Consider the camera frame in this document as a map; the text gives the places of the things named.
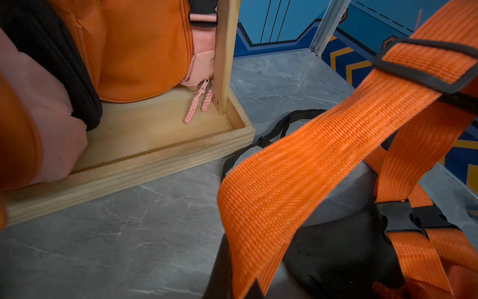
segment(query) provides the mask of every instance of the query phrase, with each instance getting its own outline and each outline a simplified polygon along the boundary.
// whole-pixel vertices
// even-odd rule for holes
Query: pink fabric
[[[190,123],[191,120],[193,119],[194,113],[196,113],[196,107],[199,102],[199,97],[206,92],[206,87],[207,84],[209,83],[209,79],[204,80],[203,85],[201,88],[198,90],[197,94],[194,96],[193,101],[191,103],[191,106],[189,107],[189,111],[187,112],[186,117],[184,118],[185,123]]]
[[[216,28],[193,26],[192,31],[194,55],[189,66],[189,72],[181,84],[196,90],[201,81],[209,78],[214,73]]]
[[[87,145],[86,125],[71,116],[63,84],[25,53],[18,52],[0,29],[0,73],[35,120],[43,147],[42,167],[31,184],[62,179]]]
[[[216,22],[217,16],[213,13],[211,14],[200,14],[200,13],[191,13],[189,15],[191,21],[197,22]]]

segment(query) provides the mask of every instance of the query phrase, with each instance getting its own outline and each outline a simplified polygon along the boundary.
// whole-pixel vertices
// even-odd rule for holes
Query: wooden post
[[[213,102],[219,114],[226,113],[232,58],[236,43],[240,0],[217,1],[216,58],[214,60]]]

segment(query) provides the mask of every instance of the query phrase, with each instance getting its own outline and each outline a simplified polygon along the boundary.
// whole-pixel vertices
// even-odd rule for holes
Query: pink strap
[[[200,13],[191,13],[189,14],[189,19],[196,22],[211,22],[215,23],[217,16],[213,13],[210,14],[200,14]]]
[[[198,16],[201,16],[201,18],[211,17],[210,15]],[[192,33],[194,55],[191,60],[191,65],[189,66],[189,71],[181,84],[192,90],[196,90],[199,83],[214,73],[216,28],[192,26]]]

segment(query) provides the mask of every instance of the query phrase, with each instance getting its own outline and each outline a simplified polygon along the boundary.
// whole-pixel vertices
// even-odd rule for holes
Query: pink backpack
[[[68,176],[87,145],[87,136],[85,123],[71,116],[73,109],[63,84],[18,52],[1,29],[0,74],[33,119],[42,143],[40,170],[27,185]]]

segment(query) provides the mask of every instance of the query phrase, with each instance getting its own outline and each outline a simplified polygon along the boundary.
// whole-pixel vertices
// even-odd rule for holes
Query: side release buckle
[[[196,27],[217,27],[217,0],[189,0],[189,23]]]
[[[385,236],[392,232],[417,232],[425,235],[425,232],[415,224],[413,210],[408,201],[377,203],[376,207],[379,214],[386,218]]]
[[[415,223],[422,229],[427,228],[452,228],[460,230],[460,228],[446,220],[442,210],[437,206],[425,206],[413,208]]]

